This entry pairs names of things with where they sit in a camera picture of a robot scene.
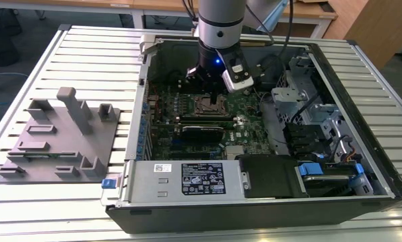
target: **warning label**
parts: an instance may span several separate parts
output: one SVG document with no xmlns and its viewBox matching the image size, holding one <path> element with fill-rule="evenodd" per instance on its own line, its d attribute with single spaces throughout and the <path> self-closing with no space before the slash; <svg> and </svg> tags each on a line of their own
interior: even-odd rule
<svg viewBox="0 0 402 242">
<path fill-rule="evenodd" d="M 184 195 L 226 194 L 222 163 L 182 164 Z"/>
</svg>

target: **blue release tab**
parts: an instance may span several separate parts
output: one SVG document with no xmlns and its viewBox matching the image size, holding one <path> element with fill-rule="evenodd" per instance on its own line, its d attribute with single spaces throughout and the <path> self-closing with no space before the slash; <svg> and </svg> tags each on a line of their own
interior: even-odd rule
<svg viewBox="0 0 402 242">
<path fill-rule="evenodd" d="M 115 189 L 118 181 L 115 179 L 103 179 L 102 180 L 102 189 Z"/>
<path fill-rule="evenodd" d="M 355 168 L 356 168 L 358 174 L 363 173 L 363 167 L 362 167 L 362 164 L 356 163 Z"/>
<path fill-rule="evenodd" d="M 298 167 L 298 169 L 300 175 L 323 175 L 319 163 L 304 163 Z"/>
<path fill-rule="evenodd" d="M 299 167 L 298 167 L 298 169 L 299 169 L 299 174 L 303 176 L 303 175 L 307 175 L 307 170 L 306 170 L 306 168 L 300 165 Z"/>
</svg>

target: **floor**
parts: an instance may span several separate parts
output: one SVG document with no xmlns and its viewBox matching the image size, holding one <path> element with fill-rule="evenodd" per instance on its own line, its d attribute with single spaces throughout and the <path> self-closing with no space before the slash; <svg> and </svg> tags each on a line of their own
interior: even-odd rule
<svg viewBox="0 0 402 242">
<path fill-rule="evenodd" d="M 23 33 L 12 37 L 12 42 L 21 58 L 16 64 L 0 67 L 0 73 L 16 72 L 29 74 L 60 24 L 71 23 L 84 26 L 122 27 L 123 23 L 124 26 L 132 26 L 131 17 L 123 16 L 120 19 L 116 14 L 47 11 L 44 16 L 45 20 L 39 20 L 32 10 L 19 10 L 17 19 L 21 24 Z M 154 19 L 154 17 L 147 17 L 146 21 L 147 28 L 170 30 L 190 30 L 191 28 L 188 18 L 155 17 Z M 394 56 L 381 72 L 402 97 L 402 61 L 398 56 Z M 0 102 L 8 103 L 0 105 L 0 119 L 24 83 L 24 79 L 23 76 L 0 76 Z"/>
</svg>

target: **black cable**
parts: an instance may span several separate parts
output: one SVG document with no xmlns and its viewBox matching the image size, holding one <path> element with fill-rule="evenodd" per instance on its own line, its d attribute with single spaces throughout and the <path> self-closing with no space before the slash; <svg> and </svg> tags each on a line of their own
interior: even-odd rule
<svg viewBox="0 0 402 242">
<path fill-rule="evenodd" d="M 300 109 L 298 110 L 298 112 L 294 114 L 292 118 L 290 119 L 290 122 L 292 123 L 295 118 L 298 117 L 298 115 L 300 115 L 300 113 L 307 109 L 307 107 L 312 104 L 312 102 L 315 101 L 315 99 L 319 97 L 319 93 L 316 93 L 306 102 L 306 104 L 300 107 Z"/>
<path fill-rule="evenodd" d="M 286 143 L 286 142 L 283 142 L 283 141 L 279 141 L 278 139 L 274 139 L 274 138 L 272 138 L 272 140 L 275 140 L 276 142 L 279 142 L 279 143 L 282 143 L 282 144 L 287 145 L 287 143 Z"/>
<path fill-rule="evenodd" d="M 44 15 L 45 15 L 45 10 L 41 12 L 41 15 L 39 17 L 39 20 L 44 19 Z"/>
<path fill-rule="evenodd" d="M 152 17 L 152 19 L 156 21 L 154 24 L 162 24 L 160 20 L 156 18 L 156 16 L 150 15 L 150 17 Z"/>
<path fill-rule="evenodd" d="M 286 66 L 284 63 L 283 63 L 283 60 L 282 60 L 282 57 L 283 57 L 283 54 L 284 54 L 284 50 L 287 48 L 287 44 L 288 44 L 288 39 L 290 39 L 290 35 L 291 35 L 291 31 L 292 31 L 292 22 L 294 22 L 294 1 L 290 0 L 290 13 L 288 13 L 288 28 L 287 28 L 287 34 L 286 34 L 286 38 L 284 38 L 284 43 L 283 43 L 283 47 L 282 47 L 282 50 L 279 52 L 278 55 L 275 54 L 270 54 L 266 58 L 268 57 L 276 57 L 276 59 L 279 60 L 279 62 L 282 62 L 282 66 Z M 272 63 L 268 63 L 264 67 L 262 67 L 263 71 L 266 69 L 268 69 L 271 66 L 272 66 Z"/>
<path fill-rule="evenodd" d="M 271 40 L 271 44 L 274 44 L 274 38 L 272 35 L 270 33 L 270 31 L 267 30 L 267 27 L 263 25 L 262 21 L 259 20 L 258 16 L 255 15 L 254 11 L 251 10 L 251 8 L 248 7 L 248 5 L 246 4 L 246 9 L 248 11 L 248 13 L 252 15 L 252 17 L 256 19 L 258 23 L 260 24 L 263 30 L 266 31 L 266 33 L 268 34 L 270 40 Z"/>
<path fill-rule="evenodd" d="M 294 0 L 288 1 L 288 6 L 290 6 L 290 11 L 288 11 L 288 28 L 287 28 L 287 35 L 284 39 L 284 44 L 279 53 L 279 58 L 282 58 L 287 44 L 288 44 L 288 39 L 290 39 L 290 34 L 292 32 L 292 22 L 294 22 Z"/>
<path fill-rule="evenodd" d="M 186 4 L 186 0 L 182 0 L 182 2 L 183 2 L 183 6 L 184 6 L 184 8 L 186 8 L 186 12 L 187 12 L 187 14 L 188 14 L 188 17 L 190 17 L 192 20 L 195 20 L 195 17 L 194 17 L 194 15 L 192 15 L 191 11 L 188 10 L 187 4 Z"/>
<path fill-rule="evenodd" d="M 194 0 L 188 0 L 188 7 L 190 7 L 190 9 L 191 9 L 191 11 L 192 11 L 192 16 L 194 16 L 194 18 L 196 18 L 195 8 L 194 8 Z"/>
<path fill-rule="evenodd" d="M 179 20 L 180 20 L 180 17 L 178 17 L 178 18 L 175 19 L 175 22 L 174 22 L 172 26 L 176 25 L 176 22 L 178 22 Z"/>
<path fill-rule="evenodd" d="M 339 144 L 340 144 L 342 139 L 346 138 L 347 136 L 348 136 L 348 135 L 342 135 L 342 136 L 338 138 L 338 140 L 336 140 L 336 142 L 335 142 L 335 145 L 334 145 L 334 149 L 332 149 L 331 154 L 330 154 L 330 160 L 328 160 L 328 163 L 334 162 L 334 155 L 335 155 L 338 146 L 339 146 Z"/>
</svg>

